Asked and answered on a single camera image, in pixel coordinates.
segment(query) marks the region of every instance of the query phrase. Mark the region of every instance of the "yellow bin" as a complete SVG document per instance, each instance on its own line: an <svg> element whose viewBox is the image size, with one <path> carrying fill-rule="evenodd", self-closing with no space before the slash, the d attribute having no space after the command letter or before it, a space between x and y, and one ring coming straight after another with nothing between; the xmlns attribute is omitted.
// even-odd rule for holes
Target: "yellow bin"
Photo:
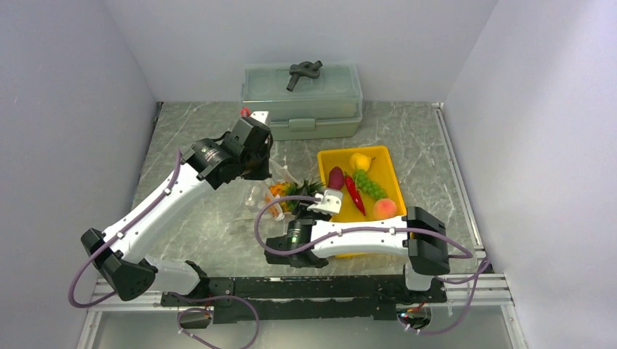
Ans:
<svg viewBox="0 0 617 349"><path fill-rule="evenodd" d="M318 152L317 161L319 162L319 175L323 183L327 183L328 174L336 166L340 167L346 174L352 175L353 169L349 165L349 158L355 153L361 153L373 159L370 163L367 176L386 191L388 198L397 203L397 214L406 214L405 202L403 201L397 174L394 172L394 166L392 166L390 152L388 152L388 148L383 145ZM343 206L341 207L341 213L332 218L333 222L367 222L375 220L373 218L373 205L375 204L375 200L368 195L363 193L360 194L367 213L365 217L354 205L345 186L343 186L341 191L343 191ZM350 257L354 255L357 254L341 254L337 257Z"/></svg>

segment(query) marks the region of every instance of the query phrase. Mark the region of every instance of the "translucent lid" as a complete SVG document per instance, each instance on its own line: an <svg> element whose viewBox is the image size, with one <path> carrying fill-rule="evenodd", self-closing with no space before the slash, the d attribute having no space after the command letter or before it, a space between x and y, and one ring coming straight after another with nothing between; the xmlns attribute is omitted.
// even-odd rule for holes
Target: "translucent lid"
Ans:
<svg viewBox="0 0 617 349"><path fill-rule="evenodd" d="M300 77L293 92L286 90L291 64L252 65L246 70L243 100L245 102L273 102L291 100L337 100L362 95L356 66L328 64L319 69L317 79Z"/></svg>

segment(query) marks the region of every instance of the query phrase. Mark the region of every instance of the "green storage box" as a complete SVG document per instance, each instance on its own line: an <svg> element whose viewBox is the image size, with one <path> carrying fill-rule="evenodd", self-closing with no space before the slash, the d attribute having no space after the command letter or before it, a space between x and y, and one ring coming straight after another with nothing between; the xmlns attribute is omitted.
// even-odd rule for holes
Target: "green storage box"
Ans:
<svg viewBox="0 0 617 349"><path fill-rule="evenodd" d="M268 111L275 140L351 137L362 120L362 90L356 66L327 63L317 79L300 77L287 91L291 64L251 65L242 106Z"/></svg>

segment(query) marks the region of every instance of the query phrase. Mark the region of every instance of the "marble tabletop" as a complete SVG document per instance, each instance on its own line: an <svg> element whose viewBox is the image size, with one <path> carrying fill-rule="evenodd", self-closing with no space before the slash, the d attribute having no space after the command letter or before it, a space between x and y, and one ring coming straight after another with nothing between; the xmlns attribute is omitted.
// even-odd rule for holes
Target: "marble tabletop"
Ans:
<svg viewBox="0 0 617 349"><path fill-rule="evenodd" d="M406 206L421 206L445 222L447 235L474 246L430 103L365 102L356 135L326 140L275 142L271 158L298 178L319 177L317 152L326 149L388 147ZM239 117L239 104L164 103L143 164L133 206L172 171L175 150L186 151L206 137L218 137ZM332 258L322 269L269 265L253 236L243 202L252 183L221 186L178 217L151 250L154 257L192 260L209 276L313 276L401 273L405 258L365 254ZM262 237L280 236L283 222L263 222ZM475 271L475 260L450 260L453 273Z"/></svg>

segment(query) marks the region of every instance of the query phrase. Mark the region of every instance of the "white wall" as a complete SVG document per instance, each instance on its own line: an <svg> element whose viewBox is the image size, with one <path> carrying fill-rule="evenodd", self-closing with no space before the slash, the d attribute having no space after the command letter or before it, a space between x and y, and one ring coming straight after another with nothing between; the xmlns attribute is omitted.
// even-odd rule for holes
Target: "white wall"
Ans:
<svg viewBox="0 0 617 349"><path fill-rule="evenodd" d="M0 348L75 348L79 237L129 209L156 103L101 1L0 8Z"/></svg>
<svg viewBox="0 0 617 349"><path fill-rule="evenodd" d="M617 3L500 0L446 99L531 348L617 347Z"/></svg>
<svg viewBox="0 0 617 349"><path fill-rule="evenodd" d="M370 100L443 101L497 0L107 0L158 100L239 100L246 63L348 60Z"/></svg>

